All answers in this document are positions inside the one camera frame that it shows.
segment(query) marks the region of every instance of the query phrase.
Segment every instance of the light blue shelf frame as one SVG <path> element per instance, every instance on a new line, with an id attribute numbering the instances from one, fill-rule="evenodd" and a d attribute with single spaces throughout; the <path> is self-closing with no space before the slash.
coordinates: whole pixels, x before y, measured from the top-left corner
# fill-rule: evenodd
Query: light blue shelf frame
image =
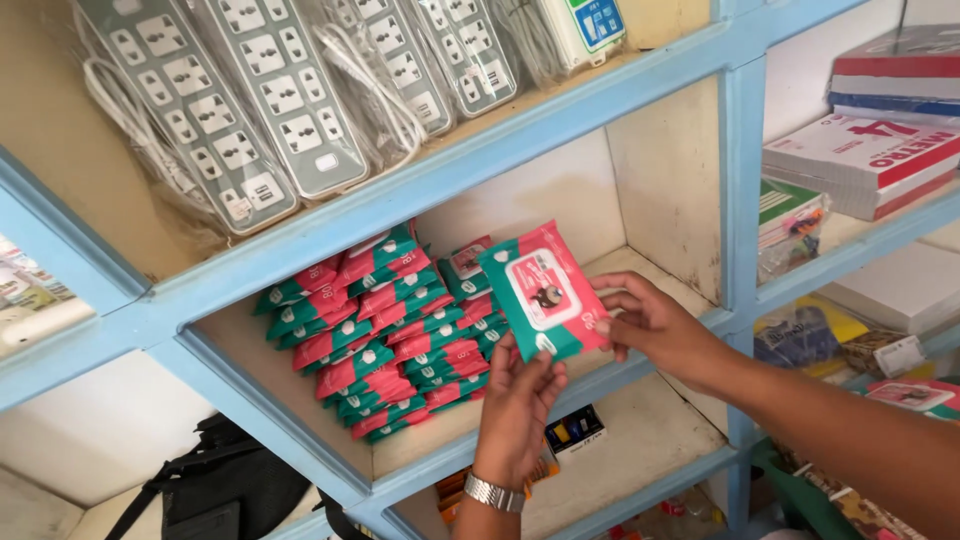
<path id="1" fill-rule="evenodd" d="M 701 321 L 745 354 L 761 314 L 813 291 L 960 218 L 960 192 L 872 229 L 802 268 L 756 288 L 756 214 L 766 50 L 866 0 L 713 0 L 712 22 L 695 34 L 523 111 L 395 172 L 376 184 L 273 227 L 181 275 L 150 284 L 16 159 L 0 147 L 0 232 L 91 304 L 98 316 L 0 362 L 0 410 L 126 352 L 143 349 L 215 407 L 344 505 L 385 540 L 424 539 L 393 505 L 472 461 L 476 432 L 369 481 L 303 426 L 191 323 L 294 274 L 318 259 L 422 213 L 487 179 L 712 74 L 720 75 L 723 306 Z M 960 345 L 960 326 L 928 350 Z M 558 418 L 654 367 L 639 354 L 571 384 Z M 730 408 L 729 445 L 588 516 L 550 540 L 589 538 L 711 475 L 728 472 L 728 525 L 747 524 L 753 421 Z M 268 536 L 308 540 L 330 533 L 322 512 Z"/>

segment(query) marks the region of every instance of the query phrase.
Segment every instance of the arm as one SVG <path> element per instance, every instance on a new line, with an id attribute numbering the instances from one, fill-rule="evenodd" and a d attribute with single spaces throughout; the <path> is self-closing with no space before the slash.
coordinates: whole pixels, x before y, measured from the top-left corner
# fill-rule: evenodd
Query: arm
<path id="1" fill-rule="evenodd" d="M 490 360 L 473 474 L 491 484 L 522 492 L 537 466 L 546 417 L 566 387 L 566 366 L 538 355 L 524 364 L 514 357 L 508 333 Z M 520 514 L 504 512 L 464 496 L 453 540 L 520 540 Z"/>
<path id="2" fill-rule="evenodd" d="M 748 358 L 718 339 L 640 275 L 591 280 L 623 287 L 603 299 L 623 308 L 597 330 L 616 358 L 645 353 L 690 388 L 734 405 L 804 458 L 930 538 L 960 530 L 960 427 L 863 399 L 802 373 Z"/>

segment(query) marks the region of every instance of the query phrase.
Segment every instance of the hand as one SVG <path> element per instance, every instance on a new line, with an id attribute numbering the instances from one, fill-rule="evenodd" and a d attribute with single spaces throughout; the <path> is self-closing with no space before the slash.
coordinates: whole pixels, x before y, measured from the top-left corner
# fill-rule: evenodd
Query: hand
<path id="1" fill-rule="evenodd" d="M 618 362 L 637 349 L 666 373 L 698 392 L 711 394 L 711 378 L 724 359 L 736 357 L 726 343 L 668 294 L 637 272 L 617 272 L 591 278 L 594 289 L 623 288 L 600 299 L 606 309 L 623 309 L 612 319 L 597 321 L 597 332 L 611 344 Z"/>
<path id="2" fill-rule="evenodd" d="M 523 491 L 540 459 L 546 417 L 566 387 L 566 365 L 539 353 L 524 364 L 514 355 L 516 338 L 503 336 L 490 359 L 480 438 L 473 474 L 500 487 Z"/>

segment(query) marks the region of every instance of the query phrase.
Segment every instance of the price tag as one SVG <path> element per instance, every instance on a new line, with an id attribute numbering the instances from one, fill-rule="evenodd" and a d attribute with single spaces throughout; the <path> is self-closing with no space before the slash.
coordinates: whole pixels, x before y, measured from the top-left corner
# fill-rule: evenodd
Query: price tag
<path id="1" fill-rule="evenodd" d="M 924 349 L 916 335 L 904 337 L 874 351 L 876 363 L 883 375 L 895 378 L 926 362 Z"/>

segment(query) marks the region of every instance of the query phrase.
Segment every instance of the silver metal watch band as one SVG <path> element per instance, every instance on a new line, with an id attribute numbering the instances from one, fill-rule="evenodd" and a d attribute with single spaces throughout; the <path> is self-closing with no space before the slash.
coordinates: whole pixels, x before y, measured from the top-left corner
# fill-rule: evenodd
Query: silver metal watch band
<path id="1" fill-rule="evenodd" d="M 522 491 L 511 491 L 493 485 L 475 477 L 473 473 L 467 475 L 467 481 L 464 482 L 464 493 L 497 510 L 517 514 L 523 511 L 523 503 L 527 500 L 526 494 Z"/>

